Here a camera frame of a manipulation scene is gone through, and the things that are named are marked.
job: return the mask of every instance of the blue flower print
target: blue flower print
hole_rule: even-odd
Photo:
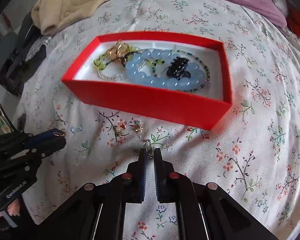
[[[159,213],[163,213],[167,210],[167,208],[164,205],[158,206],[156,209]]]
[[[169,217],[169,219],[170,219],[170,223],[177,225],[178,222],[176,216]]]

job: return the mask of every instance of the floral print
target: floral print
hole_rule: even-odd
[[[233,106],[211,131],[87,105],[61,82],[97,35],[149,30],[224,44]],[[31,216],[40,223],[83,184],[110,182],[151,144],[176,171],[197,183],[218,183],[277,238],[294,239],[300,228],[300,47],[294,44],[261,15],[224,0],[111,0],[57,33],[25,84],[14,118],[26,113],[29,133],[68,132],[65,148],[42,163],[38,181],[23,194]],[[143,99],[131,95],[137,100]],[[160,107],[160,100],[151,98],[149,105]],[[206,106],[187,107],[198,116]],[[141,140],[135,120],[144,127]],[[156,201],[153,162],[147,171],[145,201],[127,205],[123,239],[177,239],[175,206]]]

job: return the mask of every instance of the blue beaded bracelet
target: blue beaded bracelet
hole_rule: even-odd
[[[140,71],[147,60],[153,58],[156,59],[163,59],[165,61],[164,65],[169,67],[171,62],[178,57],[178,54],[173,54],[173,50],[160,50],[154,49],[150,51],[148,49],[144,50],[142,53],[136,53],[133,55],[132,59],[129,60],[125,67],[127,70],[127,76],[131,82],[139,85],[144,86],[151,86],[163,89],[170,89],[170,90],[180,90],[185,92],[193,92],[202,88],[206,81],[210,79],[210,73],[207,68],[201,61],[200,63],[203,64],[205,71],[202,71],[199,65],[195,62],[189,62],[186,66],[186,70],[190,72],[191,77],[183,77],[180,80],[176,78],[164,78],[156,76],[148,76],[145,72]]]

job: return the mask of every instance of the white floral fabric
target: white floral fabric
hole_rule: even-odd
[[[134,30],[223,41],[234,103],[211,131],[86,105],[61,82],[94,37]],[[107,183],[125,172],[143,147],[131,128],[140,120],[142,139],[160,147],[176,171],[197,183],[216,182],[279,239],[297,236],[300,51],[267,19],[224,0],[111,0],[89,19],[58,33],[47,50],[47,58],[25,84],[15,116],[16,121],[26,113],[26,132],[54,127],[68,132],[66,147],[44,159],[38,181],[23,194],[36,223],[84,183]],[[117,97],[120,104],[120,91]],[[150,100],[160,107],[160,98]],[[189,107],[200,114],[197,106]],[[116,138],[111,127],[123,124],[126,135]],[[127,205],[123,239],[177,238],[174,204],[157,202],[150,160],[145,201]]]

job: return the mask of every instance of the beige jacket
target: beige jacket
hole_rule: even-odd
[[[41,34],[54,35],[90,17],[106,1],[109,0],[38,0],[31,10],[31,17]]]

